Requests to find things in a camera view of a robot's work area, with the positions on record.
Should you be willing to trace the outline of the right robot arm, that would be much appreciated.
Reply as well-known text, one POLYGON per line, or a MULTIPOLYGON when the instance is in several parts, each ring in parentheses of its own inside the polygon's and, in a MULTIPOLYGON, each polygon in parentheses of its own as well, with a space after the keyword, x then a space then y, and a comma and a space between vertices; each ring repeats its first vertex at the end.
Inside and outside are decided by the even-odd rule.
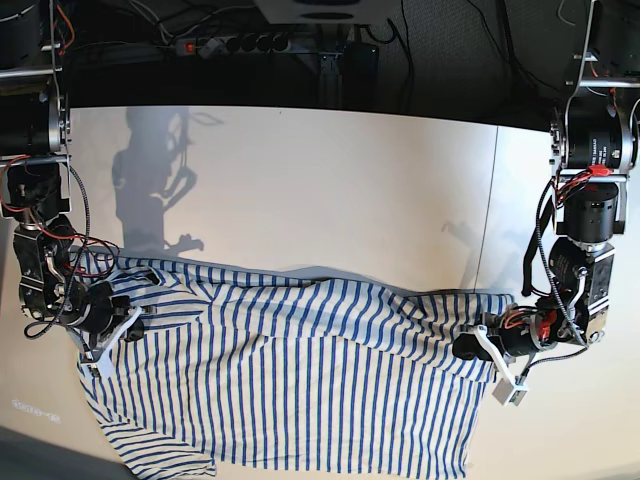
POLYGON ((82 347, 97 348, 109 336, 141 339, 144 324, 106 274, 86 282, 91 275, 81 259, 97 240, 67 217, 71 201, 63 188, 80 177, 66 151, 70 113, 60 76, 70 44, 56 27, 65 17, 56 1, 1 4, 1 215, 18 224, 18 295, 32 321, 26 337, 60 326, 82 347))

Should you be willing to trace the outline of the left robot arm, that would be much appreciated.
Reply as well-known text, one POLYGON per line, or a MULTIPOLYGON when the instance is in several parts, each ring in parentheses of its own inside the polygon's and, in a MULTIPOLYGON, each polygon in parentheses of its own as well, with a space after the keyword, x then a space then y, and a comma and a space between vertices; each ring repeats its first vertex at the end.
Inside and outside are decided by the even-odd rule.
POLYGON ((584 29, 551 119, 551 178, 523 259, 522 295, 536 291, 536 257, 550 290, 532 306, 486 313, 462 328, 452 347, 462 360, 533 357, 559 343, 588 349, 604 336, 610 240, 626 230, 639 159, 639 4, 589 1, 584 29))

